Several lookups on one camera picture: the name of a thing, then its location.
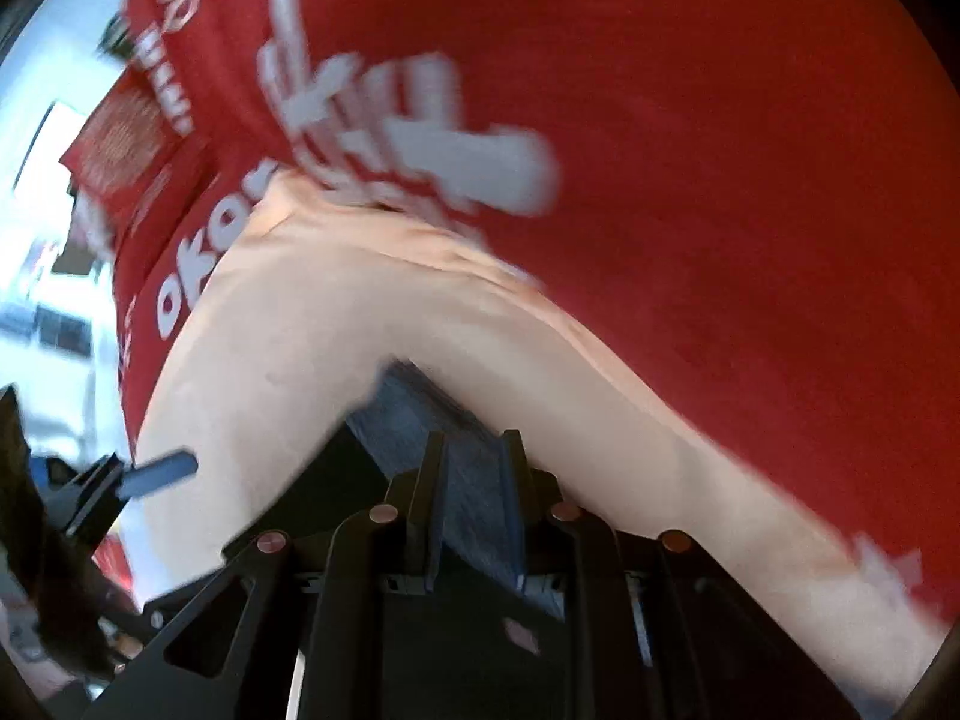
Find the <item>black pants with blue trim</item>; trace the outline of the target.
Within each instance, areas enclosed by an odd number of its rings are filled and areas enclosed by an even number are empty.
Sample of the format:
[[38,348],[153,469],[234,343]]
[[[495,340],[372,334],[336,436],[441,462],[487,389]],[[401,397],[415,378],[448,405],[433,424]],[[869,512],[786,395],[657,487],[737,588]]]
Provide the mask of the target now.
[[262,530],[286,527],[293,538],[335,528],[386,499],[398,475],[420,470],[431,434],[443,434],[446,460],[433,504],[438,554],[427,575],[405,575],[387,595],[410,606],[452,601],[478,616],[516,608],[564,626],[553,583],[519,585],[501,486],[501,436],[428,379],[396,362],[374,392],[308,455],[288,483],[224,546],[233,557]]

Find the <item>peach cloth sofa seat cover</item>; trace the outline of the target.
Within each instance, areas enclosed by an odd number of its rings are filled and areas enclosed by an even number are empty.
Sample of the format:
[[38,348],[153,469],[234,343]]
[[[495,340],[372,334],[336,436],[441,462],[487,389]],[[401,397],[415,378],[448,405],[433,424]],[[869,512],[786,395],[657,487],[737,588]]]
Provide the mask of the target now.
[[283,172],[167,356],[140,457],[199,471],[150,497],[172,580],[290,484],[387,362],[406,359],[627,532],[693,535],[833,678],[901,700],[946,639],[910,590],[918,553],[843,541],[677,415],[527,278],[449,232],[334,205]]

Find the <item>red embroidered cushion left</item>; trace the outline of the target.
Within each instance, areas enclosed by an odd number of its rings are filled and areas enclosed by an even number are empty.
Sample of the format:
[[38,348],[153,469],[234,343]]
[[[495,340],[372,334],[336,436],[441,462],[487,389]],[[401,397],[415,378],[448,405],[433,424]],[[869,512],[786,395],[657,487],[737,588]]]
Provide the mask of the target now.
[[60,156],[76,188],[78,215],[90,244],[114,249],[168,190],[192,190],[212,176],[202,138],[179,135],[153,88],[122,73]]

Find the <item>red sofa cover with characters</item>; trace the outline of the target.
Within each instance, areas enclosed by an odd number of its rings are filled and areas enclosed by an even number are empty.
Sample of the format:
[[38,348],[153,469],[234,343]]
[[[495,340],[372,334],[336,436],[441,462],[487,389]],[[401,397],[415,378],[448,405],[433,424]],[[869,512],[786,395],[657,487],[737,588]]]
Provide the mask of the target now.
[[896,0],[125,0],[172,128],[534,277],[958,613],[958,94]]

